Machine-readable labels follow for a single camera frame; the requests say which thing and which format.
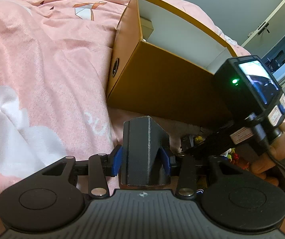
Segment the white sticker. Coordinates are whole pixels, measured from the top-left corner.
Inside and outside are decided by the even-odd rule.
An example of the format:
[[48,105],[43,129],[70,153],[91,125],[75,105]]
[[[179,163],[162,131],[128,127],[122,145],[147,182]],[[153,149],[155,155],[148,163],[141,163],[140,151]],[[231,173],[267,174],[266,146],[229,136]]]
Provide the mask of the white sticker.
[[240,144],[241,142],[247,140],[248,138],[252,137],[253,133],[250,128],[243,127],[236,131],[235,133],[231,134],[230,137],[235,145]]
[[285,95],[282,94],[281,98],[280,98],[280,103],[283,106],[283,108],[285,109]]
[[273,110],[270,112],[268,115],[269,122],[271,123],[272,126],[276,126],[282,116],[282,113],[280,112],[280,109],[278,105],[275,105]]

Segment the door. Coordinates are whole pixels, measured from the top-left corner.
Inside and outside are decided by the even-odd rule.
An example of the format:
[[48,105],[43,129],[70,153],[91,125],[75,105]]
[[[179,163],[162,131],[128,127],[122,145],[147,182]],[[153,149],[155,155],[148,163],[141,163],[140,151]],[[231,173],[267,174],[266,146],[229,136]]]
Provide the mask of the door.
[[285,36],[285,0],[242,44],[252,55],[263,58]]

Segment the brown cardboard box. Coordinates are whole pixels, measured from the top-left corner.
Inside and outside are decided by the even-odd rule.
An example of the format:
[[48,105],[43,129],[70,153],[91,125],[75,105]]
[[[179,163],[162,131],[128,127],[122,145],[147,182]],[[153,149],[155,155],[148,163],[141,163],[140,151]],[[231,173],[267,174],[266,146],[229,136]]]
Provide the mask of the brown cardboard box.
[[[141,18],[153,31],[144,41]],[[212,77],[232,47],[205,25],[162,0],[130,0],[117,26],[106,90],[110,107],[199,126],[231,115]]]

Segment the pink blanket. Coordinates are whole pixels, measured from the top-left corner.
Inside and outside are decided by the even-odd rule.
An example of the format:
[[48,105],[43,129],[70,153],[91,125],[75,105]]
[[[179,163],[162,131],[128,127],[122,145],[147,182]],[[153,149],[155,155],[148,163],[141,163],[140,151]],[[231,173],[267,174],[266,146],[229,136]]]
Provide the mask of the pink blanket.
[[[196,5],[165,0],[231,43]],[[115,30],[129,0],[0,0],[0,192],[52,162],[110,153],[135,113],[107,109]],[[155,118],[171,136],[199,128]],[[118,179],[109,181],[111,189]],[[4,227],[0,221],[0,233]]]

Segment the gray ribbed plate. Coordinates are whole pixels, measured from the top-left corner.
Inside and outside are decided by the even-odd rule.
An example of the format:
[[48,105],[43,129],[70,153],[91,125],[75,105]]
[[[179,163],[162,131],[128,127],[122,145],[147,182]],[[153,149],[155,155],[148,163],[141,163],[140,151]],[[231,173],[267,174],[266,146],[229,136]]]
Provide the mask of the gray ribbed plate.
[[285,239],[274,230],[261,235],[225,231],[205,218],[197,204],[171,191],[117,190],[94,200],[84,215],[61,230],[28,235],[12,230],[1,239]]

